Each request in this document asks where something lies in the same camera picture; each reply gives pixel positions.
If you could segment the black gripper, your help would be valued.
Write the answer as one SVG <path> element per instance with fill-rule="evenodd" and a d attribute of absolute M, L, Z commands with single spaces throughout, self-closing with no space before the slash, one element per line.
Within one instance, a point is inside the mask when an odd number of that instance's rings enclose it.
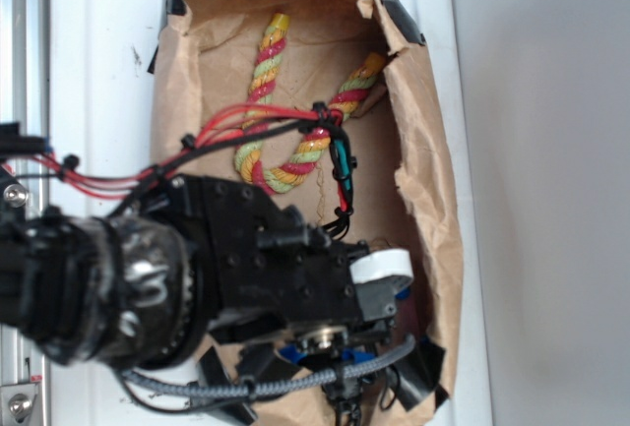
<path fill-rule="evenodd" d="M 192 250 L 198 332 L 221 343 L 315 343 L 326 329 L 351 346 L 389 340 L 395 295 L 373 281 L 411 284 L 408 250 L 335 241 L 247 184 L 179 175 L 167 197 L 166 219 Z"/>

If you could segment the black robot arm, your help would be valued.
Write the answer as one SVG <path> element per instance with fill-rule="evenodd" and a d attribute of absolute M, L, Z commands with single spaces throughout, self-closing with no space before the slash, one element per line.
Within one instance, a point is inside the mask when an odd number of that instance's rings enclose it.
<path fill-rule="evenodd" d="M 297 341 L 335 352 L 388 337 L 396 274 L 362 275 L 364 242 L 337 240 L 259 187 L 151 171 L 105 217 L 27 217 L 1 176 L 1 321 L 51 360 L 116 370 L 222 344 Z"/>

